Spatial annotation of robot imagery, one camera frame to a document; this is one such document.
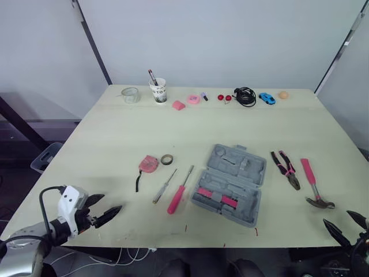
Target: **hammer head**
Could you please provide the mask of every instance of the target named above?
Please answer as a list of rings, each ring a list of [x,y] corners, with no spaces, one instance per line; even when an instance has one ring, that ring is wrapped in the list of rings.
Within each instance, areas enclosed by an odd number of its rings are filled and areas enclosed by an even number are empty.
[[[325,202],[322,199],[314,201],[313,199],[306,198],[306,201],[309,204],[311,204],[311,205],[313,205],[317,208],[320,208],[320,209],[327,209],[327,208],[328,209],[334,209],[336,207],[333,202]]]

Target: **table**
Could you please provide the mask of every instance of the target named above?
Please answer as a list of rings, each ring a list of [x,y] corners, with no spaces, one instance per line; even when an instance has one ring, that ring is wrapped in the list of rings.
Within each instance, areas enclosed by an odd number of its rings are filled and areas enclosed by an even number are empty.
[[[94,205],[91,215],[100,215],[114,205],[121,212],[105,226],[68,241],[69,246],[104,247],[309,247],[337,245],[323,225],[323,218],[336,224],[356,241],[360,227],[345,213],[350,209],[369,215],[368,163],[350,138],[312,91],[288,89],[289,99],[277,97],[280,89],[256,89],[277,99],[269,106],[258,99],[253,108],[232,100],[224,104],[217,95],[232,94],[227,88],[168,87],[168,101],[157,105],[148,87],[136,104],[117,97],[131,85],[110,85],[77,126],[36,185],[27,195],[3,232],[12,232],[42,221],[39,192],[48,186],[80,186],[90,194],[106,196]],[[176,111],[175,100],[186,102],[189,94],[206,92],[209,101],[187,104]],[[254,228],[247,228],[221,215],[194,205],[190,194],[214,144],[237,144],[251,154],[267,159],[261,206]],[[302,186],[295,191],[270,157],[284,150],[296,167]],[[138,164],[146,155],[174,156],[173,164],[159,165],[154,173],[143,173],[140,191],[135,192]],[[323,197],[335,202],[335,210],[310,206],[313,197],[300,163],[309,158]],[[183,199],[173,215],[166,209],[190,165],[194,171]],[[175,168],[171,184],[160,201],[152,199]],[[45,194],[49,220],[57,215],[59,194]]]

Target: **white wall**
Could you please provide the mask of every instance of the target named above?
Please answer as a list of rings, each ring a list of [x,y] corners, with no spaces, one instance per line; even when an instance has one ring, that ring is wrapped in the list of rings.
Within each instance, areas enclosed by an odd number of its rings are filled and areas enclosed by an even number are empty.
[[[0,96],[24,119],[79,119],[107,83],[69,0],[0,1]]]
[[[80,0],[113,83],[316,89],[365,0]]]
[[[354,143],[369,151],[369,13],[318,98]]]

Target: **tool case compartment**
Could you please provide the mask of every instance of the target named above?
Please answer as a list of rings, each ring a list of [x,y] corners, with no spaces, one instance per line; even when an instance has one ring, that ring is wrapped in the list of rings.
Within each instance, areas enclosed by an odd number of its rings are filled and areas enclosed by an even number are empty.
[[[196,183],[191,201],[244,226],[254,227],[266,160],[247,153],[241,145],[231,148],[216,144],[207,167]]]

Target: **screwdriver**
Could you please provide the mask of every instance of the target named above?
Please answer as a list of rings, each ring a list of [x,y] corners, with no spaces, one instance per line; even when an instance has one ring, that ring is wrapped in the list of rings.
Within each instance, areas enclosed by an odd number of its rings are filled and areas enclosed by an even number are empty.
[[[168,214],[170,214],[170,215],[171,214],[174,214],[175,210],[177,209],[177,206],[179,204],[179,201],[182,198],[182,194],[185,191],[185,184],[186,184],[187,179],[189,178],[189,176],[190,176],[193,168],[194,168],[194,166],[191,166],[190,167],[189,173],[187,174],[187,177],[186,177],[183,185],[182,186],[179,186],[177,192],[175,193],[175,195],[174,195],[174,197],[173,197],[173,199],[172,199],[172,201],[171,201],[171,203],[170,203],[170,205],[169,205],[169,207],[167,209]]]
[[[173,172],[173,174],[169,177],[168,181],[164,183],[164,186],[161,187],[161,189],[159,190],[159,192],[157,193],[157,195],[154,197],[154,199],[152,200],[152,203],[156,204],[161,195],[163,195],[165,189],[167,188],[167,186],[169,185],[169,181],[172,179],[174,173],[177,171],[177,169],[175,169],[175,171]]]

